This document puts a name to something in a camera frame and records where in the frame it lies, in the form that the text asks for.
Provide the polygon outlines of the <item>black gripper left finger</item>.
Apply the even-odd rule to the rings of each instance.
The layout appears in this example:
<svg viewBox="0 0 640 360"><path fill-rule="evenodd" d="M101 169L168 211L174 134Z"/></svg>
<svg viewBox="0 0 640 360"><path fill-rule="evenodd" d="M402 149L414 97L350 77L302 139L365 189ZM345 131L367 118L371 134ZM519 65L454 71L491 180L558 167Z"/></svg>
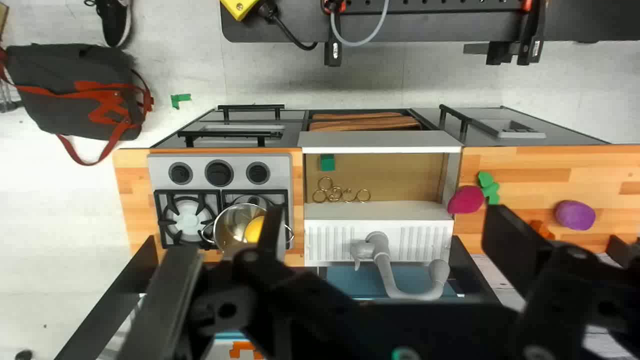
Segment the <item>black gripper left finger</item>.
<svg viewBox="0 0 640 360"><path fill-rule="evenodd" d="M214 265L197 247L171 247L117 360L205 360L221 331L243 331L270 360L372 360L360 305L281 261L281 229L270 205L258 242Z"/></svg>

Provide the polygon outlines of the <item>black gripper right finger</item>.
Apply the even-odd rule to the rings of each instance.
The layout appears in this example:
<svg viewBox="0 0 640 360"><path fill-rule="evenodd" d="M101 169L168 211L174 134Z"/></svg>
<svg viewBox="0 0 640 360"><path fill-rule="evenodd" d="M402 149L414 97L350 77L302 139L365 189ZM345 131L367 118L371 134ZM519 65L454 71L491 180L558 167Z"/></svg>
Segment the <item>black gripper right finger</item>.
<svg viewBox="0 0 640 360"><path fill-rule="evenodd" d="M543 238L504 203L489 205L482 250L527 299L509 345L519 360L600 360L585 345L590 326L640 356L640 271Z"/></svg>

